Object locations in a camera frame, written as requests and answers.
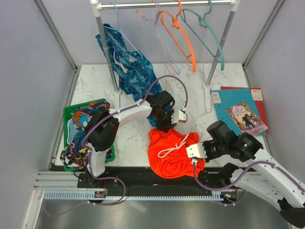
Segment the orange shorts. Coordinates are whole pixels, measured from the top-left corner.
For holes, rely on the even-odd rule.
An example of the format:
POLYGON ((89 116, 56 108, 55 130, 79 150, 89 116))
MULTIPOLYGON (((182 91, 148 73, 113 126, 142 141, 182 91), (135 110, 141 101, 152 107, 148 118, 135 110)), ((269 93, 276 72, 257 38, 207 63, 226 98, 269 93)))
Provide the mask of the orange shorts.
POLYGON ((194 177, 204 170, 205 161, 199 159, 193 171, 192 160, 186 152, 188 146, 199 143, 198 133, 184 135, 174 129, 165 133, 155 128, 149 132, 149 140, 149 164, 156 175, 166 179, 194 177))

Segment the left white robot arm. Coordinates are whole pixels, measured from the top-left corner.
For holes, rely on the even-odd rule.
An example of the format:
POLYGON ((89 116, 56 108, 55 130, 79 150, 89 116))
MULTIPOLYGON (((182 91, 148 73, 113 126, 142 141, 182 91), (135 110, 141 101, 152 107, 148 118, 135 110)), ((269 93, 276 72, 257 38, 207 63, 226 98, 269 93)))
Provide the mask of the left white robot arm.
POLYGON ((172 123, 175 104, 174 98, 167 91, 136 101, 117 109, 101 107, 95 111, 85 127, 84 144, 89 148, 87 169, 90 174, 88 182, 93 187, 101 187, 105 177, 106 151, 113 145, 120 127, 137 119, 152 116, 156 119, 156 128, 168 132, 176 124, 172 123))

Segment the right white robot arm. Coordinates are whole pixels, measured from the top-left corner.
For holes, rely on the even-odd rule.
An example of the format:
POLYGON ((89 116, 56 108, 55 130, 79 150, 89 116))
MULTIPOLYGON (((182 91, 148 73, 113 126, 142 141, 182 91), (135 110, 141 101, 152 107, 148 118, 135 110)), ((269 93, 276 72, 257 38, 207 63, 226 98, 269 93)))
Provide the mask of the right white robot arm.
POLYGON ((227 163, 218 176, 219 184, 228 189, 242 188, 275 207, 281 216, 297 228, 305 226, 305 184, 278 163, 254 136, 237 135, 222 121, 207 128, 211 140, 203 142, 205 160, 223 155, 240 160, 242 169, 227 163))

